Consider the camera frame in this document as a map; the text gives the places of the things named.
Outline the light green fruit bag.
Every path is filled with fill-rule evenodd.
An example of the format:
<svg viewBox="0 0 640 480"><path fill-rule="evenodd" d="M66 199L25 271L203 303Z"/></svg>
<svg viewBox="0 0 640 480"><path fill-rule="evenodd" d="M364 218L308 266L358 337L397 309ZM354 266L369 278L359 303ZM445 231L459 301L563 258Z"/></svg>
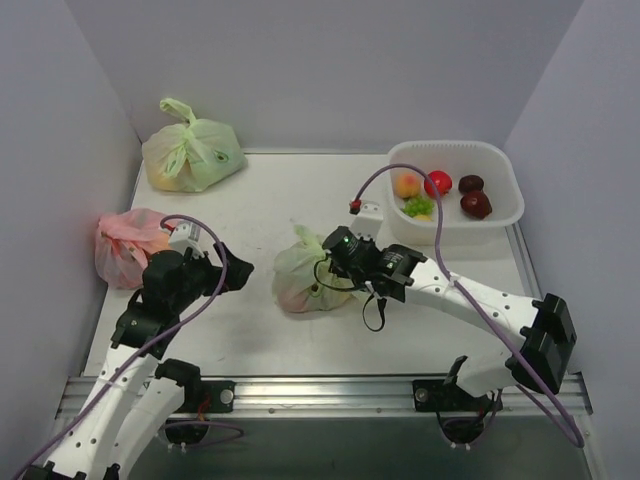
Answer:
<svg viewBox="0 0 640 480"><path fill-rule="evenodd" d="M323 237L303 225L295 225L297 242L274 260L272 294L285 312L300 314L330 311L351 297L349 280L329 271Z"/></svg>

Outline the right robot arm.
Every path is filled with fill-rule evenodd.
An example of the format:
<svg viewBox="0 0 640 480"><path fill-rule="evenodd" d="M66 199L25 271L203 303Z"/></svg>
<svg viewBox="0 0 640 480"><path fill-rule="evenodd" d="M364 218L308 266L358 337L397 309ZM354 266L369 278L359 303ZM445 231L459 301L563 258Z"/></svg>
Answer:
<svg viewBox="0 0 640 480"><path fill-rule="evenodd" d="M522 386L556 395L577 342L566 301L514 295L446 273L419 251L399 244L379 249L340 226L323 242L329 266L340 278L383 305L401 303L439 310L483 329L503 346L473 357L458 357L443 385L446 402L465 409L486 393Z"/></svg>

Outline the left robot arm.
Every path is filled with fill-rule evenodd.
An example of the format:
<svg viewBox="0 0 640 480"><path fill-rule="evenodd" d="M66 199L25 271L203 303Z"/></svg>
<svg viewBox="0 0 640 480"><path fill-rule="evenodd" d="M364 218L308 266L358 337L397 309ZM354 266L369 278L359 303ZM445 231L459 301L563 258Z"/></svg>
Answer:
<svg viewBox="0 0 640 480"><path fill-rule="evenodd" d="M81 412L42 449L45 462L29 460L16 478L125 479L168 417L199 405L199 368L164 354L188 307L241 290L254 271L225 244L214 248L219 266L192 241L150 257Z"/></svg>

